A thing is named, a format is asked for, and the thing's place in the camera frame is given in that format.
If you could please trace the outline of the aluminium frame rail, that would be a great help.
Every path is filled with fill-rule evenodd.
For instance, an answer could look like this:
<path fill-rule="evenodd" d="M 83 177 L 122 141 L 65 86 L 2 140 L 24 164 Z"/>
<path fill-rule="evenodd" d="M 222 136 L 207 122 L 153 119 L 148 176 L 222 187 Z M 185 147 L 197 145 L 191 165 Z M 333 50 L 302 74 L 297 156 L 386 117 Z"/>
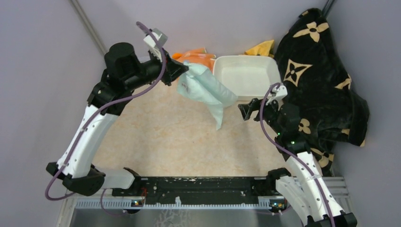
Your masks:
<path fill-rule="evenodd" d="M 351 212 L 348 190 L 340 177 L 322 177 L 336 202 L 346 212 Z M 147 222 L 155 225 L 185 226 L 190 223 L 190 210 L 208 210 L 216 214 L 218 210 L 249 210 L 250 215 L 266 214 L 281 215 L 295 212 L 289 202 L 279 193 L 276 197 L 259 198 L 257 204 L 240 205 L 182 205 L 179 198 L 174 204 L 146 205 L 144 199 L 138 196 L 112 196 L 112 190 L 99 190 L 91 196 L 74 194 L 64 203 L 59 215 L 57 226 L 68 227 L 72 219 L 78 216 L 78 209 L 97 210 L 99 218 L 110 219 L 111 226 L 117 226 L 119 221 L 140 219 L 145 226 Z"/>

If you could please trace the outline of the orange polka dot towel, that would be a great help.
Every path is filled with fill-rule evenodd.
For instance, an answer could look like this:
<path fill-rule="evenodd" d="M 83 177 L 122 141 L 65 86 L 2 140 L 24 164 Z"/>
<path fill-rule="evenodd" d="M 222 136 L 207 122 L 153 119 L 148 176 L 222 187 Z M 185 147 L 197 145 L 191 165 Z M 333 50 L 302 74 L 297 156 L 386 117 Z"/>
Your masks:
<path fill-rule="evenodd" d="M 208 53 L 205 48 L 198 48 L 183 53 L 174 53 L 172 58 L 181 63 L 201 64 L 213 71 L 216 55 Z"/>

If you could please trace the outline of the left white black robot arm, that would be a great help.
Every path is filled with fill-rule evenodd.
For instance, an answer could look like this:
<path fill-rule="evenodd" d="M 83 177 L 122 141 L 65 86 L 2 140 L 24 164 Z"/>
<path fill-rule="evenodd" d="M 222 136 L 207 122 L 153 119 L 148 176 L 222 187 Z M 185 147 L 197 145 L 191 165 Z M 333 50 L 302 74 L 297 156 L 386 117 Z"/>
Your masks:
<path fill-rule="evenodd" d="M 72 142 L 58 161 L 48 163 L 46 171 L 53 179 L 60 179 L 70 195 L 91 196 L 99 190 L 118 189 L 135 196 L 142 189 L 136 172 L 126 167 L 96 167 L 93 158 L 110 127 L 136 97 L 136 89 L 151 89 L 158 82 L 170 86 L 188 67 L 166 51 L 160 57 L 151 55 L 148 61 L 140 62 L 129 43 L 112 45 L 104 59 L 106 68 L 87 99 Z"/>

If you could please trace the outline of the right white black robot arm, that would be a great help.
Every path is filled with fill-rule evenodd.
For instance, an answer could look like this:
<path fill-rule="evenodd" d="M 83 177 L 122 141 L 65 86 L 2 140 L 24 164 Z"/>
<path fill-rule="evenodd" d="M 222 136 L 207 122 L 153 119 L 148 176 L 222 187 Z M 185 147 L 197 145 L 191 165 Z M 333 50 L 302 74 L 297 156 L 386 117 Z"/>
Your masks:
<path fill-rule="evenodd" d="M 339 205 L 315 164 L 312 149 L 299 132 L 300 111 L 296 105 L 279 106 L 276 100 L 267 103 L 254 98 L 247 104 L 239 104 L 242 118 L 249 120 L 257 111 L 255 121 L 266 132 L 266 122 L 277 134 L 267 139 L 282 154 L 289 169 L 281 168 L 268 173 L 267 191 L 281 194 L 297 213 L 305 227 L 355 227 L 357 219 Z"/>

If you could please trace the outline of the yellow towel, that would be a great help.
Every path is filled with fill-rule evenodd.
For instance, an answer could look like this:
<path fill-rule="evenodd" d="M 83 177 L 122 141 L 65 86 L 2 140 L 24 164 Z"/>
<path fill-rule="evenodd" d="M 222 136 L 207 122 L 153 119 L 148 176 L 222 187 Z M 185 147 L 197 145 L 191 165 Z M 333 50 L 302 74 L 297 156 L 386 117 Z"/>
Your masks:
<path fill-rule="evenodd" d="M 244 52 L 244 55 L 249 56 L 267 56 L 274 57 L 273 49 L 274 49 L 274 40 L 264 41 Z"/>

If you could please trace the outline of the black floral blanket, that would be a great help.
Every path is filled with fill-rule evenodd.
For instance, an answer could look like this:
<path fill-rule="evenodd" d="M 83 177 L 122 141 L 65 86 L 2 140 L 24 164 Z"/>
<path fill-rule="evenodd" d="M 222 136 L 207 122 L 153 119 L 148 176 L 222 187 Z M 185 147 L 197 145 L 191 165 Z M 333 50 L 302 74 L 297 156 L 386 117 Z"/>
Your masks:
<path fill-rule="evenodd" d="M 299 107 L 305 136 L 322 174 L 331 176 L 337 142 L 365 144 L 370 116 L 367 101 L 352 89 L 323 12 L 310 8 L 281 39 L 274 53 L 288 95 Z"/>

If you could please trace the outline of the light mint green towel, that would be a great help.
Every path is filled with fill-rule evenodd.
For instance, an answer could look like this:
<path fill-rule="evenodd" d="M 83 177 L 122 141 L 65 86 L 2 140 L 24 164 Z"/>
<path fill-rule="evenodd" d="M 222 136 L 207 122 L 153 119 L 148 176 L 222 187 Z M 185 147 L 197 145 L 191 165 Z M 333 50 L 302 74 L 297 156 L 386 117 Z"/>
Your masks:
<path fill-rule="evenodd" d="M 188 67 L 188 71 L 179 77 L 177 92 L 188 99 L 204 103 L 216 121 L 216 130 L 219 130 L 223 123 L 224 109 L 233 105 L 238 96 L 224 86 L 208 67 L 188 61 L 183 64 Z"/>

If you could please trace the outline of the white plastic bin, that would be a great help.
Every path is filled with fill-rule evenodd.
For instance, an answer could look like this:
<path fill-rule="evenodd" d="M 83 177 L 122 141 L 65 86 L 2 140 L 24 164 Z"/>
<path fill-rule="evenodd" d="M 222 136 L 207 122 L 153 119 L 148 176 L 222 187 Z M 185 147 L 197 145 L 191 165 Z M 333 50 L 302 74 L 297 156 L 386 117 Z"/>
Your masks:
<path fill-rule="evenodd" d="M 239 101 L 263 98 L 272 84 L 281 82 L 276 61 L 267 56 L 230 55 L 218 57 L 213 75 Z"/>

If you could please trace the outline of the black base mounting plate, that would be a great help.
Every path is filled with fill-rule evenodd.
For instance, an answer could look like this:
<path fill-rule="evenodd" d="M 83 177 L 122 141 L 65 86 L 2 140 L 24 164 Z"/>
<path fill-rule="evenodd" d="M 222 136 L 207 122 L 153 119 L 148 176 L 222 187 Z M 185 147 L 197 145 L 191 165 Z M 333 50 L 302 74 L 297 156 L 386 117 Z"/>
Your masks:
<path fill-rule="evenodd" d="M 266 177 L 143 177 L 128 189 L 113 189 L 112 196 L 138 196 L 146 205 L 257 204 L 259 198 L 276 197 Z"/>

